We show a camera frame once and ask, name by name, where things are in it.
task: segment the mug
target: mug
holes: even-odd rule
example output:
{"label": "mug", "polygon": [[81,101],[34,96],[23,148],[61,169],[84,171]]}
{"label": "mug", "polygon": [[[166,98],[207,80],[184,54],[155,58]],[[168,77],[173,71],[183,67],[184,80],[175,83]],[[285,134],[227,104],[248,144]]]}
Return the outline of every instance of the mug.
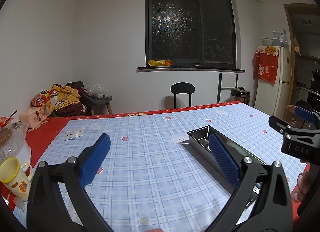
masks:
{"label": "mug", "polygon": [[[28,177],[22,170],[27,165],[30,167]],[[16,197],[23,201],[28,200],[32,176],[32,166],[29,163],[20,165],[16,157],[9,157],[0,165],[0,181],[6,185]]]}

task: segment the refrigerator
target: refrigerator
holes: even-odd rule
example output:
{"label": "refrigerator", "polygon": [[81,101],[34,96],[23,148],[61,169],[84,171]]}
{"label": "refrigerator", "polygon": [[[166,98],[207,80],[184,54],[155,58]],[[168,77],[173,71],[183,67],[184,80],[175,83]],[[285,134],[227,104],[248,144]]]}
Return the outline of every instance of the refrigerator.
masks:
{"label": "refrigerator", "polygon": [[268,115],[283,119],[289,96],[292,77],[291,53],[284,47],[279,48],[278,71],[275,84],[258,80],[254,108]]}

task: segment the star print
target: star print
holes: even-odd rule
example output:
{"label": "star print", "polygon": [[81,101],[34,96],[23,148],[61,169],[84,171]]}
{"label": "star print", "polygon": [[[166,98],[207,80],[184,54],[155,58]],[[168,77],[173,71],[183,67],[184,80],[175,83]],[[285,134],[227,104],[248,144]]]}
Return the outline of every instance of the star print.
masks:
{"label": "star print", "polygon": [[140,219],[140,223],[142,225],[147,225],[149,223],[149,219],[146,218],[146,217],[143,217],[143,218]]}

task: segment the mug handle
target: mug handle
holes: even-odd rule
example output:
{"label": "mug handle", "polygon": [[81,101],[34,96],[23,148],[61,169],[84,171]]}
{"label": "mug handle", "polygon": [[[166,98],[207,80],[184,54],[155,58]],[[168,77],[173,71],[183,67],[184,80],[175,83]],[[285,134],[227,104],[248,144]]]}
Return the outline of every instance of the mug handle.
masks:
{"label": "mug handle", "polygon": [[28,176],[27,178],[28,178],[29,181],[31,181],[31,180],[32,180],[32,177],[33,177],[33,169],[32,169],[32,166],[31,166],[30,163],[24,162],[24,163],[21,164],[21,169],[22,169],[22,171],[23,171],[23,168],[24,168],[25,166],[29,166],[29,167],[30,167],[30,174],[29,174],[29,176]]}

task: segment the red table edge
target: red table edge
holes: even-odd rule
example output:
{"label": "red table edge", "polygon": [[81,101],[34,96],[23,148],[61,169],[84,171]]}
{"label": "red table edge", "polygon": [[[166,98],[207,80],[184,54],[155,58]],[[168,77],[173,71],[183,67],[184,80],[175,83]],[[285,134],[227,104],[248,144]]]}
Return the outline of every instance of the red table edge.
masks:
{"label": "red table edge", "polygon": [[[124,117],[128,114],[140,114],[144,113],[146,115],[151,114],[164,114],[164,113],[173,113],[173,112],[182,112],[182,111],[190,111],[196,109],[203,109],[203,108],[211,108],[211,107],[218,107],[218,106],[227,106],[233,104],[242,103],[240,101],[231,101],[225,103],[217,103],[211,105],[204,105],[204,106],[192,106],[192,107],[184,107],[184,108],[176,108],[176,109],[164,109],[164,110],[156,110],[156,111],[146,111],[146,112],[137,112],[137,113],[126,113],[126,114],[112,114],[112,115],[92,115],[92,116],[75,116],[75,117],[52,117],[47,118],[49,122],[42,124],[38,129],[35,129],[31,132],[27,133],[26,141],[31,148],[32,157],[31,157],[31,166],[34,167],[44,151],[48,148],[48,146],[52,143],[55,137],[60,133],[60,131],[67,125],[70,120],[76,119],[99,119],[99,118],[114,118],[114,117]],[[7,198],[9,190],[5,185],[2,185],[1,194]],[[13,202],[14,196],[10,195],[9,198],[9,208],[11,211],[14,210],[15,205]],[[294,222],[299,220],[297,215],[297,209],[300,203],[294,203],[292,201],[292,213]]]}

